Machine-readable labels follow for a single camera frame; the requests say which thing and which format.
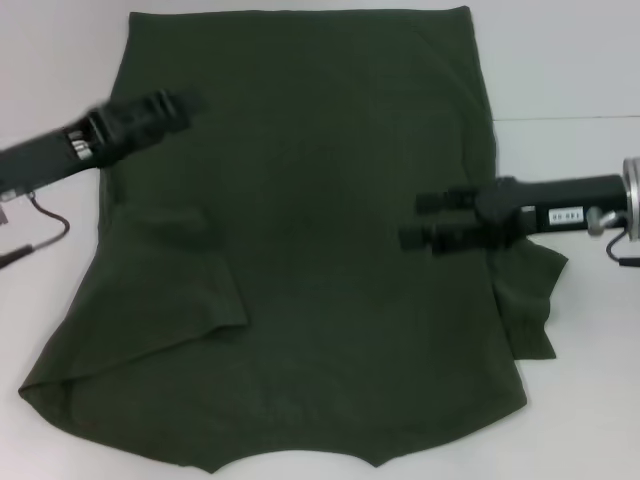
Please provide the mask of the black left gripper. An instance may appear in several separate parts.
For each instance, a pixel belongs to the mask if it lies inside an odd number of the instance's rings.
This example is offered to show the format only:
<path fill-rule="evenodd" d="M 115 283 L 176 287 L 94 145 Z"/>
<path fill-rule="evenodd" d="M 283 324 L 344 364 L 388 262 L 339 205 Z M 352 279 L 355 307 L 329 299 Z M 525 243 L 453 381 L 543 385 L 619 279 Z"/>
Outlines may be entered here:
<path fill-rule="evenodd" d="M 125 153 L 188 129 L 206 112 L 195 90 L 157 90 L 131 104 L 105 103 L 74 123 L 1 152 L 1 192 L 25 194 L 76 173 L 110 166 Z"/>

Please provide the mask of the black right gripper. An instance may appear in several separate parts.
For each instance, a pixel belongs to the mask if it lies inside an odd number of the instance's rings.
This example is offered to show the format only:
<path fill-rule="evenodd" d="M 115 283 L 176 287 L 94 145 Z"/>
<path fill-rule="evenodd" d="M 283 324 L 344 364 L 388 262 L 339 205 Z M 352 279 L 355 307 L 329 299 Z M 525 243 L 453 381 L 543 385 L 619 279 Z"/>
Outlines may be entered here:
<path fill-rule="evenodd" d="M 619 175 L 532 183 L 501 177 L 480 190 L 454 187 L 418 194 L 417 214 L 474 209 L 483 225 L 401 227 L 399 243 L 403 251 L 429 249 L 433 255 L 486 249 L 495 244 L 495 230 L 508 239 L 585 230 L 587 211 L 593 207 L 603 213 L 626 210 L 626 188 Z"/>

